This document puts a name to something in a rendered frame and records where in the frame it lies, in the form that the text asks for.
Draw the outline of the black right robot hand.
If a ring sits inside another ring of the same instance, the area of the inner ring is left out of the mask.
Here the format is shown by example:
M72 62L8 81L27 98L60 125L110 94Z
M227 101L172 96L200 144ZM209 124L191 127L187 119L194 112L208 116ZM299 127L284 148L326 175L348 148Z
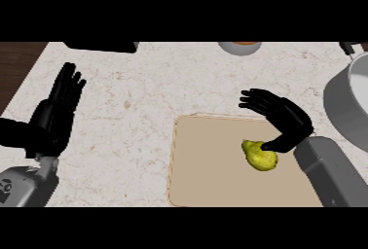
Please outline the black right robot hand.
M312 120L307 112L286 97L277 96L268 90L244 90L239 107L264 115L281 132L281 135L262 145L264 151L287 153L314 133Z

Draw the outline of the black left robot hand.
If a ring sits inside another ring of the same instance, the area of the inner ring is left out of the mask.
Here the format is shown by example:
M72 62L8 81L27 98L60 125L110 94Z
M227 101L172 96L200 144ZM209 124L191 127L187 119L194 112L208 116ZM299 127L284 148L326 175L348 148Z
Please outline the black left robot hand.
M67 62L49 97L41 101L30 122L0 118L0 146L23 148L29 159L60 157L69 147L76 110L86 85L80 76L77 66Z

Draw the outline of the yellow-green pear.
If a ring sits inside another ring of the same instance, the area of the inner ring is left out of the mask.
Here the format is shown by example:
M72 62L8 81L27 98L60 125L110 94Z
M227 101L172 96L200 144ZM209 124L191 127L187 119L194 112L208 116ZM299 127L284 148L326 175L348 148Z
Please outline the yellow-green pear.
M259 171L270 171L277 168L278 155L273 151L264 151L264 141L244 140L242 148L246 156L246 160L255 169Z

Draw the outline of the grey metal pot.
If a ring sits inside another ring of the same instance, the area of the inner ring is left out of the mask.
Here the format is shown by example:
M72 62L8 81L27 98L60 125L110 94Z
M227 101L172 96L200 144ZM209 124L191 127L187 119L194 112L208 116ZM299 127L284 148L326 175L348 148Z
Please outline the grey metal pot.
M341 42L351 62L327 83L324 108L345 139L368 153L368 52L354 56L357 42Z

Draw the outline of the beige tray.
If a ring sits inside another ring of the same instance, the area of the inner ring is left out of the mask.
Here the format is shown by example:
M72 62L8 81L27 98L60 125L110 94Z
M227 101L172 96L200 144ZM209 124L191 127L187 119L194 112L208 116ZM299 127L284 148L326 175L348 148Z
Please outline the beige tray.
M242 143L270 141L278 130L259 117L190 115L176 120L169 201L176 206L323 205L293 153L277 168L256 170Z

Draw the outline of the black appliance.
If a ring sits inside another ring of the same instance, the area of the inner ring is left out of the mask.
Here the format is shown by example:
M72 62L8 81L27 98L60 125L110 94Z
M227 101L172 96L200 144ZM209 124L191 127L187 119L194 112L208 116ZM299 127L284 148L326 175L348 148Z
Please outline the black appliance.
M76 50L114 52L114 53L135 53L138 49L138 42L67 42L66 45Z

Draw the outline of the grey bowl with orange content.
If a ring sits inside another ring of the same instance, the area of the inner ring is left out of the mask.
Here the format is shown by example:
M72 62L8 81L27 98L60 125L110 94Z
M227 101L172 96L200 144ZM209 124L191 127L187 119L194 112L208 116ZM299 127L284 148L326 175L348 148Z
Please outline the grey bowl with orange content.
M221 42L221 48L225 52L233 55L246 56L252 55L261 49L262 43L256 42L253 44L239 44L236 42Z

